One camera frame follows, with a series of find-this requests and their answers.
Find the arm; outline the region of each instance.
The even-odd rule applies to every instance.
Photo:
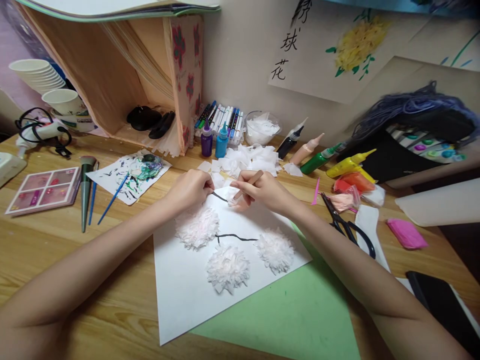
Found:
[[[210,175],[190,170],[168,194],[36,276],[0,309],[0,358],[50,352],[65,318],[152,232],[213,192]]]
[[[345,287],[362,303],[396,359],[470,359],[469,354],[420,302],[358,246],[316,216],[273,176],[264,173],[255,186],[254,171],[242,171],[231,186],[249,203],[261,201],[291,219],[306,235]]]

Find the green paper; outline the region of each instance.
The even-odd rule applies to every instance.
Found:
[[[293,228],[313,260],[190,332],[297,360],[360,360],[342,283]]]

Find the blue paintbrush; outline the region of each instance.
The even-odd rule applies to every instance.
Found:
[[[95,171],[99,169],[99,162],[96,162]],[[94,213],[95,191],[97,191],[97,183],[93,182],[91,189],[91,203],[90,203],[90,216],[88,217],[88,226],[92,223],[92,214]]]
[[[108,206],[106,207],[105,212],[104,212],[103,215],[101,216],[101,218],[100,218],[100,220],[98,221],[98,224],[97,224],[97,225],[100,225],[100,223],[101,223],[102,220],[104,219],[105,215],[107,214],[107,211],[110,209],[110,207],[111,207],[112,204],[114,203],[115,198],[116,198],[117,195],[119,194],[120,190],[124,187],[124,184],[125,184],[125,182],[127,181],[127,179],[129,178],[129,176],[130,176],[130,172],[127,172],[126,175],[125,175],[125,178],[123,179],[123,181],[121,182],[120,186],[118,187],[118,190],[116,191],[115,195],[113,195],[113,197],[111,198],[110,203],[109,203]]]

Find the blue paint bottle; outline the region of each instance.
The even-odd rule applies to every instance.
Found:
[[[224,122],[222,129],[216,137],[215,156],[217,159],[223,158],[227,153],[227,145],[229,143],[228,134],[227,123]]]
[[[212,129],[209,126],[209,122],[205,121],[205,125],[201,129],[200,144],[201,154],[209,158],[212,156],[212,144],[214,142],[214,136],[212,135]]]

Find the stack of paper cups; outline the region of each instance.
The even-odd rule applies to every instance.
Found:
[[[8,66],[20,79],[39,94],[61,89],[65,81],[48,61],[25,59],[12,62]]]
[[[87,110],[79,94],[70,89],[49,91],[43,94],[41,99],[61,115],[77,115]]]

